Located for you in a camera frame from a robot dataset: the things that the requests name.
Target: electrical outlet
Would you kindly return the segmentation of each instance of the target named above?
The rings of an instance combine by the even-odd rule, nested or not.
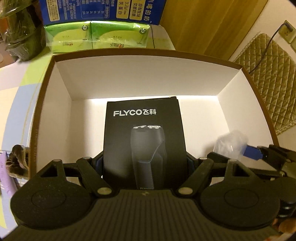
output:
[[[296,37],[294,38],[294,40],[291,43],[291,47],[292,49],[296,52]]]
[[[282,26],[279,30],[279,34],[286,40],[289,44],[292,43],[292,40],[296,37],[296,29],[286,20],[285,23],[288,23],[293,31],[291,32],[287,26]]]

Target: purple package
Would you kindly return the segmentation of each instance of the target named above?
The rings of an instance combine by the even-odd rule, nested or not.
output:
[[[4,151],[0,155],[0,181],[3,184],[4,190],[9,197],[12,197],[13,194],[17,191],[15,182],[11,176],[8,175],[6,171],[7,153]]]

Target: open box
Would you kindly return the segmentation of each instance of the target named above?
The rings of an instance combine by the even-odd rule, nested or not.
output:
[[[53,159],[68,163],[100,153],[107,101],[160,96],[179,99],[186,149],[195,157],[232,130],[247,135],[249,145],[278,145],[264,102],[238,64],[170,50],[87,50],[50,62],[32,125],[30,175]]]

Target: green tissue package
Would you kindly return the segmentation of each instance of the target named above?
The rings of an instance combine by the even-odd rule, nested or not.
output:
[[[150,25],[117,21],[92,21],[93,48],[146,48]]]
[[[91,22],[60,23],[45,26],[46,45],[53,53],[92,49]]]

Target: white wall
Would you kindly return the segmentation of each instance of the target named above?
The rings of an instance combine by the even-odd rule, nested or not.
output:
[[[296,28],[296,7],[289,0],[269,0],[249,33],[229,60],[235,60],[257,33],[266,33],[271,37],[285,20],[288,20]],[[275,35],[274,41],[296,62],[296,53],[279,34]]]

